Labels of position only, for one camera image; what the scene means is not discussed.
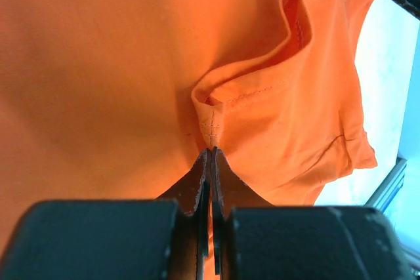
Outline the orange t shirt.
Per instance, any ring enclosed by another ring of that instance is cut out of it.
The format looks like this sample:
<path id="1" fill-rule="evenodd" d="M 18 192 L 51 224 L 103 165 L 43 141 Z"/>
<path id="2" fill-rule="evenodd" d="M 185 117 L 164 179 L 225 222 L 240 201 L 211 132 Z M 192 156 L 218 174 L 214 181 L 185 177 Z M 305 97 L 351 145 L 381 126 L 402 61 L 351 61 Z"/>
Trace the orange t shirt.
<path id="1" fill-rule="evenodd" d="M 374 0 L 1 0 L 1 248 L 48 199 L 154 199 L 205 149 L 275 205 L 377 166 Z"/>

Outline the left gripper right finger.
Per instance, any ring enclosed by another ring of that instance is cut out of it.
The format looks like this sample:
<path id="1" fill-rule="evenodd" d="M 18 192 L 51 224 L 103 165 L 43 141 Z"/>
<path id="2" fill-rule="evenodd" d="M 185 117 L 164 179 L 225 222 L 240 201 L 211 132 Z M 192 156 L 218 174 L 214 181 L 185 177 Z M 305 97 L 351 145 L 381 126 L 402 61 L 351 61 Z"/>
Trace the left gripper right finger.
<path id="1" fill-rule="evenodd" d="M 211 153 L 215 272 L 221 279 L 413 279 L 389 220 L 372 207 L 277 207 Z"/>

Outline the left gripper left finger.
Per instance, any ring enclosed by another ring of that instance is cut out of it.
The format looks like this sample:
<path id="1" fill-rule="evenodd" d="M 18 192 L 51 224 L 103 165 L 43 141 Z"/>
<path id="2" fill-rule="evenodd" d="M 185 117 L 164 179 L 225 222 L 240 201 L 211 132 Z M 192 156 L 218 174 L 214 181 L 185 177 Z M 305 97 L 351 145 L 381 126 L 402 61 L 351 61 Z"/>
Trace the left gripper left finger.
<path id="1" fill-rule="evenodd" d="M 202 279 L 210 152 L 153 200 L 50 200 L 18 221 L 2 279 Z"/>

